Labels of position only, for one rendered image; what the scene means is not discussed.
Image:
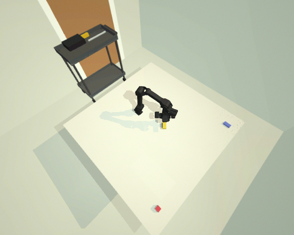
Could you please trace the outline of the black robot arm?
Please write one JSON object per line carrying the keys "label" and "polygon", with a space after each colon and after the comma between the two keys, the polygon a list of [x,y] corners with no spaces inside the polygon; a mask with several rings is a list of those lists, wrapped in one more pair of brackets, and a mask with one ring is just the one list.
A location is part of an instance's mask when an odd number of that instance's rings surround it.
{"label": "black robot arm", "polygon": [[[143,112],[142,109],[144,108],[144,104],[142,102],[143,102],[144,95],[148,95],[151,98],[153,98],[155,101],[157,101],[160,104],[161,108],[163,108],[162,109],[163,113],[166,114],[169,112],[170,115],[176,116],[178,112],[178,110],[172,108],[173,105],[168,99],[160,97],[159,95],[154,93],[150,88],[146,88],[145,86],[139,86],[135,94],[137,96],[137,106],[134,109],[134,111],[137,115],[140,115]],[[162,122],[169,122],[169,121],[170,121],[169,115],[162,115]]]}

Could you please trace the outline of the blue rectangular block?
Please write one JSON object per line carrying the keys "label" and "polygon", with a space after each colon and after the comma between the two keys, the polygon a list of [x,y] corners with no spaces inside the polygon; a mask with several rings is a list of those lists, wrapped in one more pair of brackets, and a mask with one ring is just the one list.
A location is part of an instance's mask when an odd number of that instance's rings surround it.
{"label": "blue rectangular block", "polygon": [[229,123],[227,123],[226,121],[223,123],[223,125],[225,125],[226,127],[231,127],[231,125]]}

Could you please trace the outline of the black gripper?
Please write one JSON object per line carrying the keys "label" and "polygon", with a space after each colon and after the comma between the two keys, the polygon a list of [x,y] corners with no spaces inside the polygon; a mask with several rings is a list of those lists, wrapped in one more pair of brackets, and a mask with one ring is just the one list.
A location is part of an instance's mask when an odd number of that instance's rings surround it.
{"label": "black gripper", "polygon": [[155,118],[161,118],[162,119],[162,115],[169,115],[169,118],[175,118],[175,116],[170,115],[169,112],[168,113],[159,113],[159,112],[155,112]]}

